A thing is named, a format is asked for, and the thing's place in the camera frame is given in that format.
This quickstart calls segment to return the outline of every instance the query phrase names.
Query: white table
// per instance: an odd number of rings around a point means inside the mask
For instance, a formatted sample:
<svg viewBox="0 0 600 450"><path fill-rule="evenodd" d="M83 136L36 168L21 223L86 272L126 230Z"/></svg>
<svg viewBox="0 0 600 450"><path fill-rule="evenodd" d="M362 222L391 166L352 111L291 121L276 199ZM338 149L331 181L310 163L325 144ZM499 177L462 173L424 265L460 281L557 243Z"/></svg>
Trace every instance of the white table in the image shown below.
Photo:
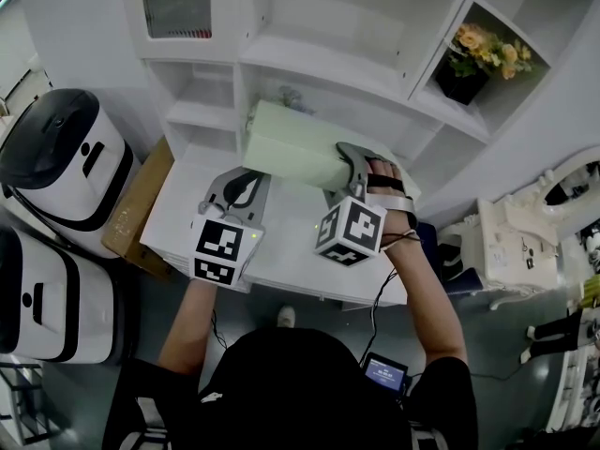
<svg viewBox="0 0 600 450"><path fill-rule="evenodd" d="M177 160L172 166L142 234L142 243L188 274L189 226L198 203L223 169ZM240 292L252 283L370 305L392 270L384 255L347 268L312 253L315 225L327 213L323 192L273 177L262 225L266 235L248 266ZM399 278L385 288L383 305L406 304Z"/></svg>

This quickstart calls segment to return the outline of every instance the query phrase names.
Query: white wall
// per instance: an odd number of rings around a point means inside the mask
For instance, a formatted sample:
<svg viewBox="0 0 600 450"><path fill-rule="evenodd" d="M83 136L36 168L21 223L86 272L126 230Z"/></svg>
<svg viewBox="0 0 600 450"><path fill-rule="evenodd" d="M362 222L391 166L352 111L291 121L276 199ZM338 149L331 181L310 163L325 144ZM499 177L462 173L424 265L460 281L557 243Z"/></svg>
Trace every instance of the white wall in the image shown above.
<svg viewBox="0 0 600 450"><path fill-rule="evenodd" d="M0 97L6 98L23 77L27 62L36 54L21 0L0 9Z"/></svg>
<svg viewBox="0 0 600 450"><path fill-rule="evenodd" d="M530 108L420 213L439 227L477 197L496 200L585 148L600 145L600 8Z"/></svg>
<svg viewBox="0 0 600 450"><path fill-rule="evenodd" d="M92 91L133 151L162 136L123 0L22 0L37 53L55 88Z"/></svg>

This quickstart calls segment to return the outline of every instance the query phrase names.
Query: person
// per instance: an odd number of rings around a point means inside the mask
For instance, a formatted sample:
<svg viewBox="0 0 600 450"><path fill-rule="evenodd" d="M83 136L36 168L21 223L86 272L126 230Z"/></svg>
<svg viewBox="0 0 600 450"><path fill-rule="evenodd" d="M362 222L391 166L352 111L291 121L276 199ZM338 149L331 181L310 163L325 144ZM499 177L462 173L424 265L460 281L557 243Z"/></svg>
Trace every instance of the person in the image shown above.
<svg viewBox="0 0 600 450"><path fill-rule="evenodd" d="M401 179L398 168L389 163L371 160L369 167L371 173ZM390 187L368 191L401 195ZM382 245L393 240L389 234L409 229L406 214L389 211ZM153 385L160 389L157 409L172 448L200 448L208 442L288 446L370 439L387 439L394 448L418 448L409 421L441 434L439 448L444 448L443 441L450 450L477 448L473 386L458 316L418 240L399 240L386 255L406 287L426 355L426 368L402 408L363 374L339 340L293 328L289 308L279 315L281 326L255 330L229 347L210 383L196 395L217 286L192 280L158 368L152 370Z"/></svg>
<svg viewBox="0 0 600 450"><path fill-rule="evenodd" d="M526 335L533 343L521 354L522 365L536 356L571 352L587 345L600 350L600 308L594 300L593 308L581 308L564 319L529 326ZM561 337L539 341L556 336Z"/></svg>

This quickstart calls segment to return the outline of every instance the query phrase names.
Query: mirror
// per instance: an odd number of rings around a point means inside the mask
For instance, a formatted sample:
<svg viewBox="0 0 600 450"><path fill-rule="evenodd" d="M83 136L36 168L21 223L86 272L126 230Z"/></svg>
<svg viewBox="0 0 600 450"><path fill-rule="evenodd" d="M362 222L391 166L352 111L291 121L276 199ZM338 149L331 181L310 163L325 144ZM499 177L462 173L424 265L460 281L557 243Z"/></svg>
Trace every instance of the mirror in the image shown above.
<svg viewBox="0 0 600 450"><path fill-rule="evenodd" d="M600 181L600 161L579 167L559 182L546 196L546 205L562 205L585 195Z"/></svg>

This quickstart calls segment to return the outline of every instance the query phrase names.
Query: cardboard box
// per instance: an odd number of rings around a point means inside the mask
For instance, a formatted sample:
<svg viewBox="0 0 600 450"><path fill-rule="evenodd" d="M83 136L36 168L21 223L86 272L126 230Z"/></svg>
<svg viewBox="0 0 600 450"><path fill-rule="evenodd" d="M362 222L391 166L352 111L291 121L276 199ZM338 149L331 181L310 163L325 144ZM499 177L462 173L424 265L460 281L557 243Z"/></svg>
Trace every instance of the cardboard box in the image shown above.
<svg viewBox="0 0 600 450"><path fill-rule="evenodd" d="M104 247L161 279L170 279L174 269L156 252L142 245L140 237L173 162L173 154L163 137L114 209L102 236Z"/></svg>

